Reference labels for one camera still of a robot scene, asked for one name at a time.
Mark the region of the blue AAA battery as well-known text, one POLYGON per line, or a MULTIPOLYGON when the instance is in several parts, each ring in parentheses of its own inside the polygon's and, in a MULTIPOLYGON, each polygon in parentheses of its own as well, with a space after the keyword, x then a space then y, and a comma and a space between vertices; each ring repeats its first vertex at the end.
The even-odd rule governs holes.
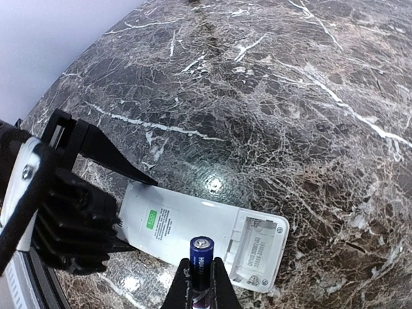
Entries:
POLYGON ((190 242, 190 271, 192 277, 193 308, 210 308, 211 264, 214 242, 206 236, 198 236, 190 242))

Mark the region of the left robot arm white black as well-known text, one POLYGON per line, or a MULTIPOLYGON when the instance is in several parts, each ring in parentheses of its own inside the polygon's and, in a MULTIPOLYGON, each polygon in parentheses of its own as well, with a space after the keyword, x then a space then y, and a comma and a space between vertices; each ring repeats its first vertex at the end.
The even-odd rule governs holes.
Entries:
POLYGON ((41 137, 1 123, 1 268, 15 252, 34 250, 48 267, 75 275, 106 270, 117 238, 117 201, 73 171, 78 156, 147 185, 96 126, 56 109, 41 137))

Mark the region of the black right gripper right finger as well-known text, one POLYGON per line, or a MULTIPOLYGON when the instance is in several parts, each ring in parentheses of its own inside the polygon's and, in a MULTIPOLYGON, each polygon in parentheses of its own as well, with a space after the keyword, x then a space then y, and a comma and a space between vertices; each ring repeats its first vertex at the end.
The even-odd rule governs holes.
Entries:
POLYGON ((210 302, 210 308, 213 309, 241 309, 223 260, 220 257, 214 258, 211 264, 210 302))

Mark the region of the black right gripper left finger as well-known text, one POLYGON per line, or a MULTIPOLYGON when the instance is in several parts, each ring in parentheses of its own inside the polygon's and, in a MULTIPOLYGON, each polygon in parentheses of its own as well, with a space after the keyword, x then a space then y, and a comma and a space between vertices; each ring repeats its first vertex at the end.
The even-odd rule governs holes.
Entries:
POLYGON ((192 309, 192 277, 190 260, 183 258, 178 265, 171 287, 163 303, 163 309, 192 309))

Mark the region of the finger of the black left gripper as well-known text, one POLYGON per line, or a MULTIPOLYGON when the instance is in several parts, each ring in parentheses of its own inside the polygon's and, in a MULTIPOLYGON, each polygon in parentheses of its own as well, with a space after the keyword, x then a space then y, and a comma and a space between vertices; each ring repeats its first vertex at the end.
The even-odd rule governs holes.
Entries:
POLYGON ((119 239, 116 236, 108 236, 106 238, 106 253, 119 253, 135 251, 135 247, 131 246, 126 241, 119 239))
POLYGON ((147 185, 158 182, 138 170, 97 127, 55 109, 44 129, 41 141, 57 151, 57 166, 72 170, 78 155, 122 176, 147 185))

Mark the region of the white remote control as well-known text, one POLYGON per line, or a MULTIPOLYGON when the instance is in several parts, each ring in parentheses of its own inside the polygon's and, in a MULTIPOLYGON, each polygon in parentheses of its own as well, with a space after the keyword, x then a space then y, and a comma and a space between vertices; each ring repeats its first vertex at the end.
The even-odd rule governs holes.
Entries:
POLYGON ((232 284, 259 293, 275 283, 290 228, 282 216, 139 182, 127 186, 119 217, 120 239, 174 266, 192 238, 210 238, 232 284))

